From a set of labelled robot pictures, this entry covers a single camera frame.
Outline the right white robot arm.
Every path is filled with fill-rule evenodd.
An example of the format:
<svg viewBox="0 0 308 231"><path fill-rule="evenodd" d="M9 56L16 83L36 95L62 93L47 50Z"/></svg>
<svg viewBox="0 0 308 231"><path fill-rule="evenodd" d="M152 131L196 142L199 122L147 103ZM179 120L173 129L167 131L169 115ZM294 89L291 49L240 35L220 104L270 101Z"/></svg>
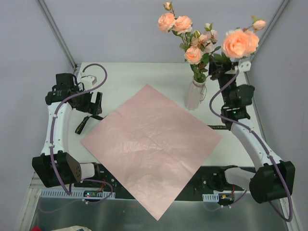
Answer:
<svg viewBox="0 0 308 231"><path fill-rule="evenodd" d="M249 71L249 61L209 63L211 80L217 80L223 106L221 112L214 113L221 118L227 129L240 141L250 156L255 173L230 167L217 177L217 186L222 190L232 185L251 193L257 203L271 202L282 198L291 200L293 192L295 166L290 161L283 161L269 145L257 135L247 106L252 104L255 87L248 84L237 85L240 73Z"/></svg>

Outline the pink tissue paper sheet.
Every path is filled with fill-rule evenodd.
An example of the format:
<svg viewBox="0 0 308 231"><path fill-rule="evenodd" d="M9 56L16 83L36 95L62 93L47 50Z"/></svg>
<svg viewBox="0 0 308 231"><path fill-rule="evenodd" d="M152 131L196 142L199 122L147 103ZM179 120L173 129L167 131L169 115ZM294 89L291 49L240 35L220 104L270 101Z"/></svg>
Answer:
<svg viewBox="0 0 308 231"><path fill-rule="evenodd" d="M211 155L221 135L150 85L106 116L81 142L155 218ZM170 193L151 198L134 186L145 177L172 180Z"/></svg>

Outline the pink rose stem one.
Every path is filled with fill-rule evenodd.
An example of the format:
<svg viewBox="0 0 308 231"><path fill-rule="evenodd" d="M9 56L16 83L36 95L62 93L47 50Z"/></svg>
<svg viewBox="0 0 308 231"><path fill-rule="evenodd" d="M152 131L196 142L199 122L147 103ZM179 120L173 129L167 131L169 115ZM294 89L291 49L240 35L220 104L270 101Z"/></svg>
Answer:
<svg viewBox="0 0 308 231"><path fill-rule="evenodd" d="M255 53L259 46L259 37L256 32L263 30L266 24L266 20L252 16L250 26L226 32L220 47L221 53L210 56L211 64L218 68L232 67L241 59Z"/></svg>

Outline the pink rose stem three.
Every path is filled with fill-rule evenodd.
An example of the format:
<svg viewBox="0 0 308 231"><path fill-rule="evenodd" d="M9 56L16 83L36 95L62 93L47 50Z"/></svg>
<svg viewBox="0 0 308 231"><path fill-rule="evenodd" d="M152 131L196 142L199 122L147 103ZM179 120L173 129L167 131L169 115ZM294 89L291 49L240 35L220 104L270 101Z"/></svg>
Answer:
<svg viewBox="0 0 308 231"><path fill-rule="evenodd" d="M206 72L205 67L209 63L210 56L220 49L215 47L218 41L218 32L213 29L213 23L206 23L204 33L195 30L188 36L185 34L184 59L190 65L194 73Z"/></svg>

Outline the black ribbon gold lettering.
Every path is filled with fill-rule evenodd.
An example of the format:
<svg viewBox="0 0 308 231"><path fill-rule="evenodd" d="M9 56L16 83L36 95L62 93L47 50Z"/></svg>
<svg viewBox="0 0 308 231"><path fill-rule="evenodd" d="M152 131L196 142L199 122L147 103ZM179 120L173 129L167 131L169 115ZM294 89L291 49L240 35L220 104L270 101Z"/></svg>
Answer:
<svg viewBox="0 0 308 231"><path fill-rule="evenodd" d="M78 135L81 134L81 132L83 131L83 129L84 129L85 125L86 125L86 123L88 122L88 120L89 120L90 118L93 118L93 119L96 119L96 120L99 120L99 121L103 120L103 117L101 117L101 116L99 116L99 115L91 115L91 116L86 116L86 117L84 117L84 119L82 120L82 122L78 125L78 127L77 127L76 130L75 130L75 133L76 133L76 134L78 134Z"/></svg>

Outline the pink rose stem two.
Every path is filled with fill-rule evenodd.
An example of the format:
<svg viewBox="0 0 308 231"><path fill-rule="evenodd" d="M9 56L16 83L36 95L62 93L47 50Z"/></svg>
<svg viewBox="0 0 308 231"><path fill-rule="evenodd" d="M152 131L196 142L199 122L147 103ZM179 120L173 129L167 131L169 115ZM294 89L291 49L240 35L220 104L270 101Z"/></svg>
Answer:
<svg viewBox="0 0 308 231"><path fill-rule="evenodd" d="M176 16L172 2L165 2L163 7L167 12L159 17L158 29L164 33L171 32L173 35L181 38L180 48L184 51L184 44L186 43L184 37L185 34L189 36L194 32L192 26L193 22L188 16ZM206 78L205 72L193 72L193 79L199 83L206 81Z"/></svg>

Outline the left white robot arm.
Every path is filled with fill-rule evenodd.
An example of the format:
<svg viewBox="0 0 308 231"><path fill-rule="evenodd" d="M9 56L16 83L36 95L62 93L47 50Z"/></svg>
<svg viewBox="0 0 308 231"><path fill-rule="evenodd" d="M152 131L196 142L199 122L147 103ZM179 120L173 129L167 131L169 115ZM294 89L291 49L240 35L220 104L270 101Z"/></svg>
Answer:
<svg viewBox="0 0 308 231"><path fill-rule="evenodd" d="M45 187L74 184L85 179L91 187L101 184L102 176L98 164L79 163L68 148L69 121L73 110L87 113L76 129L80 134L89 118L100 120L102 93L95 102L92 93L86 92L97 82L91 75L82 75L81 80L70 73L56 75L56 85L48 92L45 102L48 108L48 128L41 155L32 159L32 167Z"/></svg>

